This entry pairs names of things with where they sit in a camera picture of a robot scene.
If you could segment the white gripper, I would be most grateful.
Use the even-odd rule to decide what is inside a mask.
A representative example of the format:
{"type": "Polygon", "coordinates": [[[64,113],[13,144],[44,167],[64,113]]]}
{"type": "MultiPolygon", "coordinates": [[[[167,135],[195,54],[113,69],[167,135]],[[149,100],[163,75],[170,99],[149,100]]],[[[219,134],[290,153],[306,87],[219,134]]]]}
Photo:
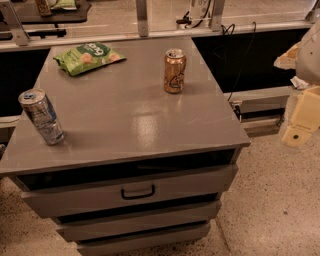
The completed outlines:
{"type": "MultiPolygon", "coordinates": [[[[320,84],[320,20],[296,43],[274,61],[274,66],[288,70],[296,67],[298,78],[320,84]]],[[[302,146],[320,128],[320,87],[304,90],[289,119],[281,142],[289,147],[302,146]]]]}

